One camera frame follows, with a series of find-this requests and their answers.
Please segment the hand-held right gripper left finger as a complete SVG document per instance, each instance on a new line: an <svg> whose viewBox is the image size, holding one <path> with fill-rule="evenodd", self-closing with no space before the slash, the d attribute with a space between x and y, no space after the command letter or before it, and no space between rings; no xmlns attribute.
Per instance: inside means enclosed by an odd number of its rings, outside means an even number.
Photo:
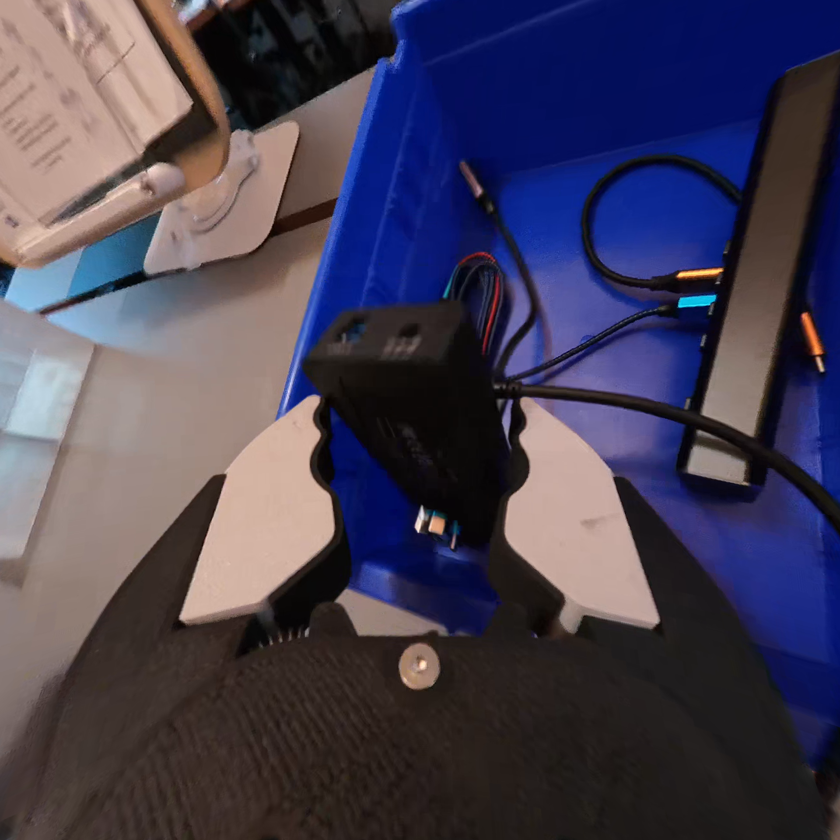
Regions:
<svg viewBox="0 0 840 840"><path fill-rule="evenodd" d="M340 501L331 487L330 408L307 397L232 462L179 615L187 626L256 618L308 627L350 582Z"/></svg>

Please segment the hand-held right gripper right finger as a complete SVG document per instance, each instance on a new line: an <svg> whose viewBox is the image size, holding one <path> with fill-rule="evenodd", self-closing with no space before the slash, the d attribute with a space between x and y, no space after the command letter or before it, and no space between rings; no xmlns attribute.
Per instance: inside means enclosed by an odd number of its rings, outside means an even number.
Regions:
<svg viewBox="0 0 840 840"><path fill-rule="evenodd" d="M652 631L659 613L611 469L530 397L511 404L509 487L487 571L530 634L576 634L585 618Z"/></svg>

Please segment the compact black usb hub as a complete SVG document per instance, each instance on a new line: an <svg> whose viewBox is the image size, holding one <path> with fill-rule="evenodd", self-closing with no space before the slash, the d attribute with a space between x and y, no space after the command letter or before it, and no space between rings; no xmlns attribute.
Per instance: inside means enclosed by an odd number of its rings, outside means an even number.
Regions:
<svg viewBox="0 0 840 840"><path fill-rule="evenodd" d="M460 301L341 311L302 370L412 503L487 543L508 444L490 367Z"/></svg>

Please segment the blue plastic bin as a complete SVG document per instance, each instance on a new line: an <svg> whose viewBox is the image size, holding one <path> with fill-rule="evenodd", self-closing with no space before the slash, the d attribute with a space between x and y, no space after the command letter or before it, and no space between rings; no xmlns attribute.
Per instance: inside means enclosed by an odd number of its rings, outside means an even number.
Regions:
<svg viewBox="0 0 840 840"><path fill-rule="evenodd" d="M280 411L312 393L301 363L344 310L440 298L455 264L489 251L510 281L505 338L529 311L511 261L458 172L475 166L539 287L552 352L651 306L588 266L580 216L617 163L649 152L746 182L764 104L791 67L838 50L838 2L411 2L375 70ZM838 499L838 179L824 205L812 310L820 376L795 348L776 447ZM711 267L733 211L688 173L642 171L612 187L594 224L607 265L636 276ZM700 324L646 320L579 359L558 385L684 405ZM629 478L727 594L784 697L807 758L838 727L838 537L775 474L752 500L678 477L682 429L599 406L549 410ZM405 499L336 420L333 483L364 592L478 630L491 598L481 553L414 530Z"/></svg>

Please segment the long black usb hub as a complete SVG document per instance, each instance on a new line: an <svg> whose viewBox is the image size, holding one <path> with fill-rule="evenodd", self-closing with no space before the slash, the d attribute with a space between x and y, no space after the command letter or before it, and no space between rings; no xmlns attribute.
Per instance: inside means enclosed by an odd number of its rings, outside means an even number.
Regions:
<svg viewBox="0 0 840 840"><path fill-rule="evenodd" d="M835 51L787 70L771 88L689 401L768 448L833 164L838 78Z"/></svg>

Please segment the clear plastic box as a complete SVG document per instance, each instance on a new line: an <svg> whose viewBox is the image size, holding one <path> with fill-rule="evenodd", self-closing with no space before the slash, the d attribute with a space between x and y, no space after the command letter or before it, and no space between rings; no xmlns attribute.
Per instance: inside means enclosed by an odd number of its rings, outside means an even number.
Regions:
<svg viewBox="0 0 840 840"><path fill-rule="evenodd" d="M27 546L96 344L1 301L1 580L21 588Z"/></svg>

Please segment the wooden board document stand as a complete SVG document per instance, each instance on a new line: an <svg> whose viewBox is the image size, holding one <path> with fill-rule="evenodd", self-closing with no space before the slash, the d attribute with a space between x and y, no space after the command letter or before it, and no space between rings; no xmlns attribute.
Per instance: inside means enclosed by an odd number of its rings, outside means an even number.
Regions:
<svg viewBox="0 0 840 840"><path fill-rule="evenodd" d="M153 276L245 256L267 239L298 146L299 127L258 136L232 131L213 74L171 2L135 2L192 98L192 109L140 159L49 224L4 223L2 264L39 268L155 214L143 268Z"/></svg>

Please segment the printed instruction sheet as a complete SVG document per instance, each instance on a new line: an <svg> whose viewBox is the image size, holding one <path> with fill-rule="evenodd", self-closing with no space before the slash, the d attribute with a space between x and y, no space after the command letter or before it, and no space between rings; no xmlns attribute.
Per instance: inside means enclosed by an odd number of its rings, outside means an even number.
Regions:
<svg viewBox="0 0 840 840"><path fill-rule="evenodd" d="M1 2L4 224L49 224L193 100L135 2Z"/></svg>

